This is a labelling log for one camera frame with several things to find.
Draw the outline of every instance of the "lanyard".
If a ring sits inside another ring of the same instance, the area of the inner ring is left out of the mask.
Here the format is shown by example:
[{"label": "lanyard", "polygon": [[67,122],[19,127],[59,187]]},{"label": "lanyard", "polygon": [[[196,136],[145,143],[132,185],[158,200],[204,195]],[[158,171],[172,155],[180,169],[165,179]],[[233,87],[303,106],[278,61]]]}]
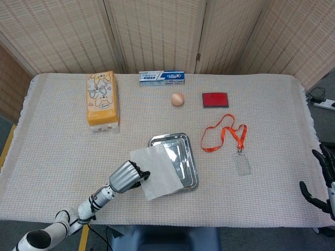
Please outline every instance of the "lanyard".
[{"label": "lanyard", "polygon": [[[232,118],[232,124],[229,127],[223,127],[222,128],[222,131],[221,131],[221,145],[215,146],[215,147],[210,147],[210,148],[204,148],[203,147],[203,139],[205,137],[206,131],[210,130],[210,129],[214,129],[215,127],[220,125],[221,122],[223,121],[223,119],[227,116]],[[237,149],[238,149],[239,152],[241,152],[242,149],[244,148],[243,142],[244,142],[245,136],[247,134],[247,129],[248,128],[245,124],[241,124],[237,129],[234,129],[233,128],[234,123],[235,123],[235,117],[232,114],[226,114],[222,117],[222,119],[215,126],[207,127],[204,131],[203,137],[201,138],[201,148],[204,149],[204,151],[206,151],[207,153],[214,152],[214,151],[220,149],[225,142],[225,134],[226,134],[226,131],[228,130],[231,133],[231,135],[234,137],[234,139],[237,141]],[[236,134],[236,132],[242,127],[243,127],[243,132],[242,132],[241,137],[239,137]]]}]

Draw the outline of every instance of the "toothpaste box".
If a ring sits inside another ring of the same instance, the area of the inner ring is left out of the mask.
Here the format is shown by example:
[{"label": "toothpaste box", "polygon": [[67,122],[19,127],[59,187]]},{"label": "toothpaste box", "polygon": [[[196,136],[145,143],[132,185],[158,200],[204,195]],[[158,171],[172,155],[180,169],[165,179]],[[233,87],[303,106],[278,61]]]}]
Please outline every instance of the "toothpaste box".
[{"label": "toothpaste box", "polygon": [[148,85],[183,85],[184,72],[151,71],[140,72],[140,86]]}]

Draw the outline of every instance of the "silver tray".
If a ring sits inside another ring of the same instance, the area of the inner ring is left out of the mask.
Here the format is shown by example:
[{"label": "silver tray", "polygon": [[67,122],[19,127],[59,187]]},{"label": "silver tray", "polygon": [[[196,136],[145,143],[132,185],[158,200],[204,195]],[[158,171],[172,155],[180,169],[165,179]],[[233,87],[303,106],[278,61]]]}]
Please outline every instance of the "silver tray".
[{"label": "silver tray", "polygon": [[199,179],[188,136],[182,132],[159,135],[151,138],[148,146],[157,144],[164,145],[176,173],[184,186],[179,191],[195,189],[198,186]]}]

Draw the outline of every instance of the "egg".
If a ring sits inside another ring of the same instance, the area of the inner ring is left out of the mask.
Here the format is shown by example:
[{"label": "egg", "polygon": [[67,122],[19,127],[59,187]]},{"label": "egg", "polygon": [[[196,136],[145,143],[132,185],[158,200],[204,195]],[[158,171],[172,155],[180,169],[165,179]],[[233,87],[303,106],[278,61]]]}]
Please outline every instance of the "egg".
[{"label": "egg", "polygon": [[184,103],[185,99],[184,99],[184,95],[182,93],[174,93],[171,96],[171,103],[174,106],[181,106]]}]

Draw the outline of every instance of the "floor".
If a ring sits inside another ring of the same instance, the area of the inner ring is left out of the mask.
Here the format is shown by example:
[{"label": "floor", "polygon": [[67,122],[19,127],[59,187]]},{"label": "floor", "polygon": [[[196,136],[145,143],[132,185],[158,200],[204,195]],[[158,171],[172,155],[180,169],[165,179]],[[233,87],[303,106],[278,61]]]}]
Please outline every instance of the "floor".
[{"label": "floor", "polygon": [[[317,85],[326,89],[326,97],[335,100],[335,71]],[[335,112],[308,105],[314,119],[315,129],[320,141],[335,142]],[[6,142],[12,125],[0,117],[0,152]],[[48,226],[43,223],[0,221],[1,250],[11,250],[22,236],[35,229]],[[93,226],[105,237],[105,226]],[[334,250],[335,238],[317,235],[312,229],[273,228],[238,229],[221,228],[222,250]],[[65,239],[53,250],[78,250],[81,234]],[[92,231],[88,235],[86,250],[105,250],[106,244]]]}]

